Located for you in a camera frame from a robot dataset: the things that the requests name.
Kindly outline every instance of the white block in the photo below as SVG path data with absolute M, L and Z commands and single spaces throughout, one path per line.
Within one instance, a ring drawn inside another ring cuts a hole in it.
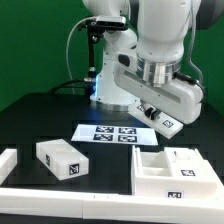
M 82 218 L 88 193 L 0 188 L 0 213 Z
M 84 219 L 150 223 L 223 224 L 224 204 L 216 200 L 153 198 L 131 195 L 86 197 Z
M 89 173 L 89 159 L 63 139 L 37 143 L 36 153 L 59 180 Z
M 17 150 L 6 149 L 0 155 L 0 185 L 17 165 Z

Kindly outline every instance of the green wall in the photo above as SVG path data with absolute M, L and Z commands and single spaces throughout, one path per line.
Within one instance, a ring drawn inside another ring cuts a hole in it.
M 0 110 L 31 92 L 47 92 L 67 81 L 67 37 L 89 15 L 81 0 L 0 0 Z M 76 32 L 71 43 L 74 78 L 87 75 L 87 39 Z M 100 68 L 100 46 L 97 47 Z M 197 33 L 193 61 L 205 75 L 207 101 L 224 114 L 224 18 Z M 183 71 L 192 71 L 183 63 Z

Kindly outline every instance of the printed marker sheet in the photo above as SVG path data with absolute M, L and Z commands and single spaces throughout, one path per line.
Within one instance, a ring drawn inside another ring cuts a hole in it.
M 151 128 L 78 125 L 72 141 L 119 143 L 134 145 L 158 145 Z

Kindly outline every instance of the black cable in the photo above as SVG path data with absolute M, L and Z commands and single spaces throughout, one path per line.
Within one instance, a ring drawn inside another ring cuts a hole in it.
M 187 82 L 189 85 L 197 85 L 201 89 L 201 91 L 204 95 L 203 98 L 206 96 L 205 88 L 200 84 L 200 82 L 198 80 L 193 79 L 190 76 L 187 76 L 187 75 L 185 75 L 183 73 L 180 73 L 180 72 L 175 72 L 174 73 L 174 78 L 177 78 L 181 81 Z
M 84 86 L 84 87 L 82 87 L 82 86 L 80 86 L 80 87 L 79 86 L 60 86 L 60 87 L 57 87 L 57 88 L 55 87 L 55 88 L 51 89 L 51 91 L 49 91 L 48 93 L 54 94 L 60 89 L 84 89 L 84 90 L 86 90 L 88 88 L 89 88 L 89 86 Z
M 48 91 L 48 93 L 55 93 L 58 89 L 61 89 L 62 87 L 65 87 L 65 86 L 70 85 L 70 84 L 75 84 L 75 83 L 84 83 L 84 81 L 83 80 L 70 80 L 70 81 L 64 82 L 64 83 L 50 89 Z

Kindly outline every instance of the white cable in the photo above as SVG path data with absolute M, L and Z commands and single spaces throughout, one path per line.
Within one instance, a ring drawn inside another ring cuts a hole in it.
M 66 45 L 66 65 L 67 65 L 67 70 L 68 70 L 68 74 L 69 74 L 69 78 L 70 80 L 73 80 L 73 77 L 72 77 L 72 72 L 71 72 L 71 68 L 70 68 L 70 63 L 69 63 L 69 48 L 70 48 L 70 42 L 71 42 L 71 39 L 72 39 L 72 36 L 75 32 L 75 30 L 77 29 L 77 27 L 83 23 L 83 22 L 86 22 L 88 20 L 93 20 L 93 19 L 96 19 L 97 17 L 94 16 L 94 17 L 88 17 L 86 19 L 83 19 L 81 21 L 79 21 L 71 30 L 70 34 L 69 34 L 69 37 L 68 37 L 68 40 L 67 40 L 67 45 Z
M 189 49 L 187 53 L 187 61 L 188 64 L 196 71 L 199 77 L 199 83 L 203 84 L 203 74 L 201 70 L 192 62 L 192 52 L 194 49 L 194 42 L 195 42 L 195 36 L 196 36 L 196 14 L 194 13 L 194 7 L 193 2 L 191 1 L 191 15 L 192 15 L 192 34 L 191 34 L 191 40 L 189 44 Z

